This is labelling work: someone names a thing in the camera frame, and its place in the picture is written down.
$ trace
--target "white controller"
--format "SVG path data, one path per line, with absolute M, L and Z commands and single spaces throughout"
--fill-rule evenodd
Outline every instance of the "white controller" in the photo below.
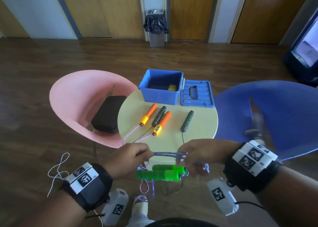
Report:
M 214 178 L 207 183 L 214 201 L 225 216 L 236 213 L 239 206 L 231 193 L 231 188 L 222 178 Z
M 116 225 L 128 204 L 129 196 L 123 189 L 109 193 L 109 202 L 105 205 L 101 217 L 104 226 Z

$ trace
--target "pink chair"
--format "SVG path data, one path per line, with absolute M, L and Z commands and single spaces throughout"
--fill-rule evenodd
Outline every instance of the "pink chair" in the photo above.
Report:
M 94 115 L 112 89 L 113 96 L 129 96 L 137 86 L 124 77 L 100 70 L 70 73 L 52 86 L 50 103 L 55 114 L 73 130 L 100 144 L 119 148 L 119 133 L 109 134 L 87 129 Z

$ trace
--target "black case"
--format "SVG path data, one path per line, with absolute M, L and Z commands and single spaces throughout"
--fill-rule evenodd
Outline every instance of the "black case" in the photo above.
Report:
M 94 129 L 106 133 L 117 133 L 119 109 L 126 98 L 126 96 L 107 97 L 92 120 Z

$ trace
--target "wrist strap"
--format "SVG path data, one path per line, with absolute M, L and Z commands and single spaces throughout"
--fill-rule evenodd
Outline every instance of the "wrist strap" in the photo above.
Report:
M 68 193 L 86 212 L 96 209 L 103 203 L 109 202 L 108 194 L 113 183 L 113 179 L 101 165 L 92 163 L 91 166 L 98 173 L 98 176 L 87 183 L 79 193 L 75 192 L 74 188 L 70 186 L 70 183 L 67 180 L 65 180 L 60 187 L 61 190 Z
M 231 157 L 228 158 L 228 160 L 225 163 L 223 173 L 226 175 L 229 182 L 233 185 L 237 185 L 237 187 L 241 191 L 245 191 L 246 189 L 248 189 L 256 194 L 262 191 L 269 184 L 269 182 L 277 175 L 281 164 L 276 161 L 268 161 L 269 155 L 271 156 L 271 154 L 275 154 L 270 152 L 265 147 L 261 146 L 261 148 L 255 148 L 255 151 L 259 151 L 260 149 L 264 150 L 261 152 L 264 153 L 262 157 L 265 156 L 265 161 L 263 160 L 263 162 L 265 162 L 266 166 L 263 169 L 255 167 L 253 169 L 254 171 L 252 171 L 252 168 L 244 166 L 240 161 L 237 161 L 235 159 L 238 155 L 242 154 L 241 149 L 243 149 L 244 147 L 246 148 L 246 143 L 242 143 L 237 149 L 237 151 Z M 246 157 L 248 157 L 248 154 L 243 155 L 242 159 Z M 261 161 L 261 158 L 256 159 L 254 162 L 251 164 L 252 166 L 256 164 L 264 166 L 264 163 Z

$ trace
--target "shoe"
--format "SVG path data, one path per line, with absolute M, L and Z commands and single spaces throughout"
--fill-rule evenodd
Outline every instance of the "shoe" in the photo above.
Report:
M 131 215 L 143 214 L 148 215 L 148 199 L 145 195 L 139 195 L 133 202 L 133 209 Z

